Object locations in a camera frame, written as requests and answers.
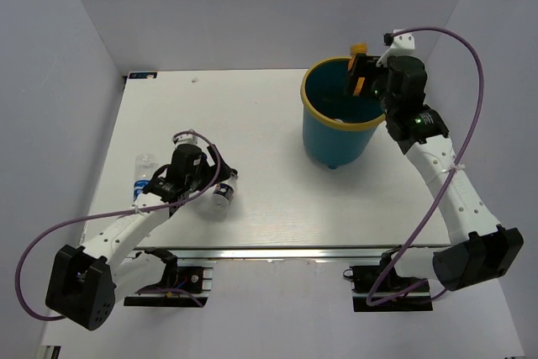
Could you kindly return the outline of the orange juice bottle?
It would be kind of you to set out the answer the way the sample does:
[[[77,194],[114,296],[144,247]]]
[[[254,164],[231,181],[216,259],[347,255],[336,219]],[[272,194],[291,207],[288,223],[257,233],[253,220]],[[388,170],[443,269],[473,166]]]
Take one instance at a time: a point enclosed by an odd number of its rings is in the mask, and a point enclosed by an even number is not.
[[[351,60],[348,63],[348,69],[350,70],[352,68],[352,64],[355,61],[355,58],[358,54],[364,54],[366,55],[368,52],[367,44],[360,43],[360,44],[354,44],[350,46],[350,56]],[[355,89],[353,92],[354,96],[359,96],[361,93],[362,86],[364,84],[365,78],[359,77],[357,80],[357,84],[355,85]]]

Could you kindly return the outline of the clear Pepsi bottle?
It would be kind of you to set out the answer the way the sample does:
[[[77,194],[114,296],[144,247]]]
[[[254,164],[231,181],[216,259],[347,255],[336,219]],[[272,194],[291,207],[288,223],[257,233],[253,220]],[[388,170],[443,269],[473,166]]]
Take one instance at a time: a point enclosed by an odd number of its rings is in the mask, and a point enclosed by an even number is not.
[[[238,176],[232,173],[227,180],[215,185],[202,208],[202,216],[212,221],[221,221],[226,218],[237,191]]]

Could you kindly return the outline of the clear bottle blue label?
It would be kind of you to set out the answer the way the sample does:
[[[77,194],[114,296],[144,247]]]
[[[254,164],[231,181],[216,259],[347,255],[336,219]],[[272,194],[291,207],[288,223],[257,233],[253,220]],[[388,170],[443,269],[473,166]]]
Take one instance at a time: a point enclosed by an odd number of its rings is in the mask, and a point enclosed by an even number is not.
[[[143,188],[150,182],[159,167],[157,159],[149,153],[139,154],[134,163],[133,200],[142,193]]]

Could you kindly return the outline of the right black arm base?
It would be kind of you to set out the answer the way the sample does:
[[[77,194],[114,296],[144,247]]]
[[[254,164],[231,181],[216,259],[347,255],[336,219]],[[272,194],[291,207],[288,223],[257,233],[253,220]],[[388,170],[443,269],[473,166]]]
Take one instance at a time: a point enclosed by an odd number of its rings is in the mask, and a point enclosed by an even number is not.
[[[392,249],[383,252],[380,262],[376,265],[355,265],[343,271],[343,278],[351,283],[353,310],[356,313],[429,312],[433,310],[430,301],[430,285],[427,282],[423,282],[412,292],[403,294],[385,304],[367,305],[367,295],[370,289],[397,251],[397,249]],[[396,270],[392,269],[382,281],[373,298],[380,299],[399,293],[418,281],[419,279],[415,277],[400,277]]]

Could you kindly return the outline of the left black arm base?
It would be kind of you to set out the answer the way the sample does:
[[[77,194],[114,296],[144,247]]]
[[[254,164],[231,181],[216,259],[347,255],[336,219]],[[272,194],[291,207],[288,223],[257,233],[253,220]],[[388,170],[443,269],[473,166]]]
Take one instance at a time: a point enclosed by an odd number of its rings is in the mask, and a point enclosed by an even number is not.
[[[199,261],[184,261],[171,251],[147,248],[135,257],[154,257],[164,265],[157,282],[124,299],[126,307],[203,308],[211,291],[214,269]]]

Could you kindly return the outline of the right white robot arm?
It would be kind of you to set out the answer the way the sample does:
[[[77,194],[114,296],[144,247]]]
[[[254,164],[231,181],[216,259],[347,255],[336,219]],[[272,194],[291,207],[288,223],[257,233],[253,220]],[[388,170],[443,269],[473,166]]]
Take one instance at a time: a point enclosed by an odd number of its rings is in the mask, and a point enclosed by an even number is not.
[[[353,162],[378,123],[423,177],[446,224],[450,246],[421,252],[409,243],[382,257],[369,288],[401,293],[428,279],[455,291],[503,276],[523,245],[483,205],[454,151],[448,128],[425,103],[424,63],[409,55],[321,61],[303,78],[303,145],[319,164]]]

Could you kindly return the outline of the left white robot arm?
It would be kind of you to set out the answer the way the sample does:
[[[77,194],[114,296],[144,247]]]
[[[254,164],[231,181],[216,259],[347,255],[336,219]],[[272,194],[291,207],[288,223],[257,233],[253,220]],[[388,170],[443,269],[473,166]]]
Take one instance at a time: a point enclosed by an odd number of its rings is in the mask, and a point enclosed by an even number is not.
[[[236,175],[236,169],[209,146],[182,144],[171,162],[156,169],[134,199],[133,210],[118,214],[98,235],[55,255],[45,304],[87,330],[99,328],[116,303],[135,293],[165,294],[181,282],[170,251],[135,247],[190,200]]]

